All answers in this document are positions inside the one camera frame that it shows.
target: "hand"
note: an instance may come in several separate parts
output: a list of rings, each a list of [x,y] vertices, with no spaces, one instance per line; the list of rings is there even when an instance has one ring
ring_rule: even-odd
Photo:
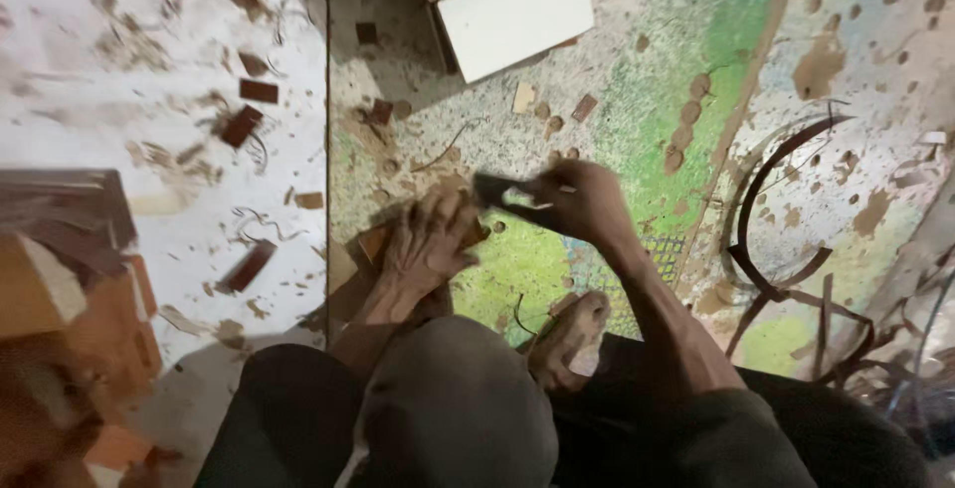
[[[478,217],[467,194],[431,193],[401,214],[385,253],[382,282],[424,298],[461,270],[478,263],[461,240]]]
[[[550,206],[508,205],[505,210],[588,241],[601,252],[637,239],[617,176],[595,163],[564,160],[519,189],[530,194],[535,204]]]

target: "leg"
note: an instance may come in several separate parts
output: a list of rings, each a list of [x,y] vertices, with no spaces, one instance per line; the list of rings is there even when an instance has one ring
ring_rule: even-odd
[[[362,418],[370,456],[355,486],[546,486],[557,460],[550,405],[523,359],[462,317],[389,348]]]
[[[358,381],[315,348],[280,345],[243,368],[196,486],[330,487],[352,454]]]
[[[579,448],[589,449],[589,441],[601,444],[613,433],[608,431],[616,431],[621,438],[617,444],[604,445],[610,456],[648,439],[641,437],[648,421],[640,413],[650,410],[648,382],[642,376],[649,361],[643,343],[604,336],[600,366],[591,381],[572,400],[555,401],[562,446],[558,473],[574,471],[578,464],[577,457],[564,453],[566,434],[576,437]],[[823,386],[763,372],[739,372],[747,386],[772,407],[820,488],[929,485],[925,460],[915,443],[865,405]],[[565,458],[569,462],[562,467]],[[633,467],[632,462],[622,465]]]

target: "dark trousers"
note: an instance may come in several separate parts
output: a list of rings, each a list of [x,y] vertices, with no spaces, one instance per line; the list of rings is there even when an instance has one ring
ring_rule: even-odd
[[[651,429],[660,419],[643,418],[653,410],[645,407],[649,383],[641,365],[650,360],[643,351],[643,343],[605,335],[590,383],[553,399],[560,444],[553,484],[669,486],[667,458]],[[818,486],[925,485],[918,448],[871,409],[829,388],[740,372],[770,404]],[[245,363],[196,485],[332,486],[352,453],[362,398],[352,373],[320,350],[281,345],[257,352]]]

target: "right hand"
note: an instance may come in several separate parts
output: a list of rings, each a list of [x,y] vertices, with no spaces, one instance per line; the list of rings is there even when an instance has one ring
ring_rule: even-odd
[[[617,176],[595,163],[563,160],[522,184],[536,205],[504,209],[558,233],[590,242],[601,252],[636,239]]]

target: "green paint stain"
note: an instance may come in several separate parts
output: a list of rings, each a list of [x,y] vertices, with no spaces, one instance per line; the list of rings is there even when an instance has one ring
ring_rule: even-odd
[[[806,346],[815,329],[798,317],[780,318],[751,325],[743,335],[743,367],[754,371],[791,376],[797,360],[790,352]]]
[[[482,221],[503,221],[507,229],[475,248],[481,265],[452,280],[455,312],[494,327],[500,315],[507,318],[504,335],[517,346],[530,334],[514,322],[520,294],[520,322],[533,331],[546,319],[547,310],[567,294],[563,279],[569,274],[567,250],[561,236],[504,213],[489,213]]]
[[[633,22],[632,42],[624,46],[602,92],[602,108],[594,128],[594,159],[620,175],[629,212],[644,238],[679,239],[699,219],[703,189],[715,167],[710,154],[727,118],[739,102],[771,0],[648,0],[646,12]],[[645,34],[650,47],[640,53],[636,40]],[[684,151],[680,170],[664,174],[670,137],[680,126],[680,111],[691,100],[689,85],[700,74],[710,76],[710,93],[700,100],[702,114],[693,124],[693,140]],[[686,213],[676,215],[680,199]],[[658,270],[675,254],[663,255]],[[592,275],[592,266],[574,266],[575,279]],[[619,281],[599,266],[598,284],[619,294]],[[607,329],[625,336],[639,334],[623,296],[616,299]]]

